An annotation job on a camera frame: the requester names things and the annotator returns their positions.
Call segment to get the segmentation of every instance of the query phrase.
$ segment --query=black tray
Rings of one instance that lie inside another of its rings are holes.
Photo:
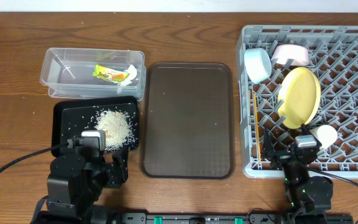
[[[52,145],[63,144],[67,142],[68,138],[81,136],[82,131],[95,130],[96,112],[102,109],[128,112],[130,117],[127,122],[132,121],[132,132],[134,133],[135,141],[127,146],[129,150],[136,149],[139,145],[139,117],[137,101],[132,96],[57,103],[53,108]],[[52,155],[59,156],[59,150],[52,151]]]
[[[141,169],[149,177],[225,179],[234,170],[230,68],[156,63],[147,78]]]

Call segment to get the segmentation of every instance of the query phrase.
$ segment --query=clear plastic container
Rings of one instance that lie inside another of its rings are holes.
[[[94,66],[124,71],[135,66],[137,76],[127,86],[93,77]],[[54,98],[134,96],[142,100],[146,80],[144,54],[133,50],[51,48],[45,54],[40,82]]]

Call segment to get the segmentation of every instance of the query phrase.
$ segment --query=rice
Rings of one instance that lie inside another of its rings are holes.
[[[122,146],[134,142],[134,134],[127,122],[128,113],[118,111],[101,111],[96,117],[97,130],[106,132],[106,151],[116,151]]]

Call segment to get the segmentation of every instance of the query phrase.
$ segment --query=brown tray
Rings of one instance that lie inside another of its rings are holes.
[[[218,63],[156,63],[147,80],[143,173],[164,178],[229,177],[234,170],[230,68]]]

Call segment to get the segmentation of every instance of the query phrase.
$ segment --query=wooden chopstick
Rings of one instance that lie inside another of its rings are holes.
[[[254,93],[254,116],[255,116],[255,129],[256,129],[256,148],[258,150],[259,165],[261,165],[262,158],[260,158],[261,155],[260,155],[260,142],[259,142],[258,108],[256,106],[256,93]]]

